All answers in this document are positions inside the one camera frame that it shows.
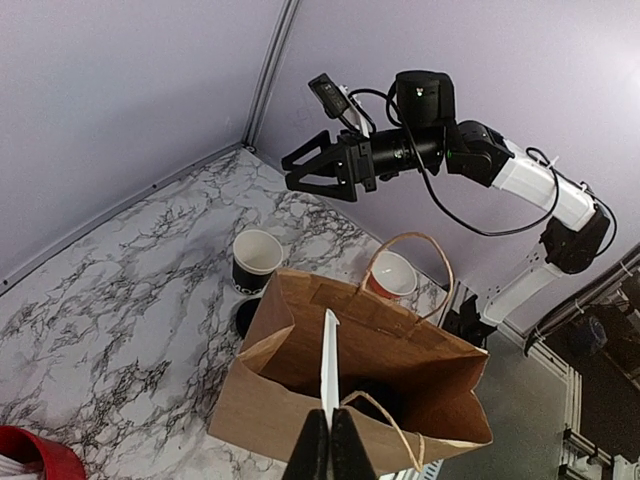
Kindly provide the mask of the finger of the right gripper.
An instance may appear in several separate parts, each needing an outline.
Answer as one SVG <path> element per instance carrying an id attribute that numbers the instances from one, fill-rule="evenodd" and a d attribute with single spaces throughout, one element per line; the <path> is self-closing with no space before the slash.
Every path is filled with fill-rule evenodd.
<path id="1" fill-rule="evenodd" d="M 357 200 L 355 185 L 347 180 L 334 178 L 334 183 L 319 185 L 303 182 L 300 174 L 290 172 L 285 175 L 285 184 L 291 191 L 303 192 L 341 201 Z"/>
<path id="2" fill-rule="evenodd" d="M 329 131 L 323 130 L 301 147 L 284 156 L 281 166 L 284 170 L 343 170 L 345 147 L 340 136 L 332 141 Z"/>

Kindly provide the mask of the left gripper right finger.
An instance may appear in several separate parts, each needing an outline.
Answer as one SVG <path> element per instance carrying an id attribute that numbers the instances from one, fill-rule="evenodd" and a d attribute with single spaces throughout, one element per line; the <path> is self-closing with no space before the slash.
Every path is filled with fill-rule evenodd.
<path id="1" fill-rule="evenodd" d="M 335 480 L 376 480 L 375 470 L 348 409 L 333 411 L 330 457 Z"/>

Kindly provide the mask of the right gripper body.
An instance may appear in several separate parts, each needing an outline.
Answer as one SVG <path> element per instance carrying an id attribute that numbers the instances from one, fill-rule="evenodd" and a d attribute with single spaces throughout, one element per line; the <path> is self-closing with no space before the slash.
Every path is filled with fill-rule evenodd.
<path id="1" fill-rule="evenodd" d="M 337 140 L 341 153 L 336 168 L 340 191 L 338 199 L 356 201 L 357 185 L 362 185 L 367 193 L 376 190 L 371 141 L 347 130 L 342 130 Z"/>

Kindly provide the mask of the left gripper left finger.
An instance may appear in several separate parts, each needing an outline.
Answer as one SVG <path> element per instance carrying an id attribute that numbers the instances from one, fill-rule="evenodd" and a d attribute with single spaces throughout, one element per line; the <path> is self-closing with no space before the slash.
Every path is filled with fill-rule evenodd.
<path id="1" fill-rule="evenodd" d="M 311 410 L 283 473 L 283 480 L 325 480 L 328 474 L 330 432 L 323 409 Z"/>

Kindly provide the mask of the brown paper bag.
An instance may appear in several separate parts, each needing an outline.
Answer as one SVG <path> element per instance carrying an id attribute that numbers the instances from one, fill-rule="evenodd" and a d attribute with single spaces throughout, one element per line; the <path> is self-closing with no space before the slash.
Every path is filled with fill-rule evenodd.
<path id="1" fill-rule="evenodd" d="M 475 389 L 486 351 L 399 304 L 349 284 L 281 268 L 271 276 L 214 407 L 210 434 L 286 461 L 320 406 L 324 318 L 338 319 L 340 393 L 365 381 L 400 399 L 392 424 L 353 415 L 374 469 L 394 473 L 491 444 Z"/>

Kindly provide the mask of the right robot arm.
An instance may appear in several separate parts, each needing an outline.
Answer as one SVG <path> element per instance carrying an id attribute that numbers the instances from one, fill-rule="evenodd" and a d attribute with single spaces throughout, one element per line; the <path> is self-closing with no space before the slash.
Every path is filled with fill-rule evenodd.
<path id="1" fill-rule="evenodd" d="M 485 238 L 545 227 L 536 246 L 504 286 L 488 287 L 446 317 L 447 331 L 468 341 L 495 332 L 511 312 L 558 278 L 585 271 L 617 235 L 613 210 L 584 183 L 566 178 L 538 148 L 521 149 L 477 121 L 456 119 L 449 75 L 425 70 L 396 75 L 384 100 L 391 128 L 380 130 L 357 100 L 326 74 L 310 90 L 325 114 L 344 128 L 336 137 L 322 131 L 281 160 L 289 190 L 354 202 L 357 189 L 373 192 L 380 181 L 418 171 L 425 181 L 441 169 L 486 188 L 512 194 L 543 210 L 522 227 L 483 231 L 459 218 L 427 189 L 435 205 L 463 228 Z"/>

